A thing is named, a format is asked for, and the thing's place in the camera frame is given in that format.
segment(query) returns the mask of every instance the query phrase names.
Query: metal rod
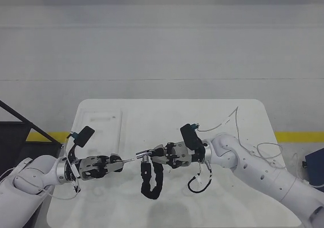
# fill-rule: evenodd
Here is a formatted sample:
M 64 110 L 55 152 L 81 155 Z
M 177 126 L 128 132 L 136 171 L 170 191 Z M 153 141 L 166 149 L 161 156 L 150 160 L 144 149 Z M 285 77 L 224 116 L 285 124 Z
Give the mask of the metal rod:
M 50 141 L 59 144 L 59 146 L 61 146 L 61 143 L 58 142 L 56 139 L 54 139 L 52 136 L 48 135 L 45 131 L 41 130 L 40 128 L 38 128 L 35 124 L 33 124 L 32 122 L 30 122 L 28 119 L 26 119 L 25 117 L 23 117 L 22 115 L 20 115 L 20 113 L 18 113 L 17 111 L 13 110 L 10 106 L 8 106 L 7 104 L 5 104 L 3 101 L 0 100 L 0 107 L 5 109 L 6 111 L 8 111 L 10 114 L 12 114 L 13 116 L 15 116 L 16 118 L 18 118 L 19 120 L 21 120 L 24 123 L 27 123 L 28 125 L 31 126 L 32 129 L 36 130 L 37 132 L 39 132 L 42 136 L 44 136 L 45 138 L 49 139 Z

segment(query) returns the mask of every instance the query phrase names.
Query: white table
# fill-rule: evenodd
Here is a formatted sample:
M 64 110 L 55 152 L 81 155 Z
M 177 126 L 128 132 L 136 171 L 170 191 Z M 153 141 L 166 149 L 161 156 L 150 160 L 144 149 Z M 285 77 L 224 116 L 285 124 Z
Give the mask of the white table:
M 79 132 L 89 125 L 96 132 L 84 148 L 77 148 L 76 156 L 118 153 L 123 159 L 133 158 L 136 152 L 159 144 L 182 141 L 180 127 L 186 123 L 200 123 L 201 129 L 212 128 L 237 106 L 243 142 L 276 143 L 265 107 L 258 100 L 89 99 L 80 103 L 72 131 Z M 237 134 L 234 115 L 225 126 L 198 135 L 206 139 L 220 132 Z M 272 145 L 263 145 L 262 150 L 269 155 L 280 152 Z M 282 156 L 276 160 L 284 165 Z M 165 166 L 161 195 L 151 200 L 140 193 L 140 161 L 127 163 L 121 173 L 80 182 L 82 191 L 75 199 L 52 199 L 47 222 L 52 228 L 296 227 L 301 224 L 280 203 L 246 186 L 229 169 L 219 166 L 213 166 L 212 184 L 205 192 L 191 193 L 187 182 L 198 170 L 197 164 L 175 170 Z M 67 184 L 57 186 L 54 194 L 68 197 L 74 191 Z

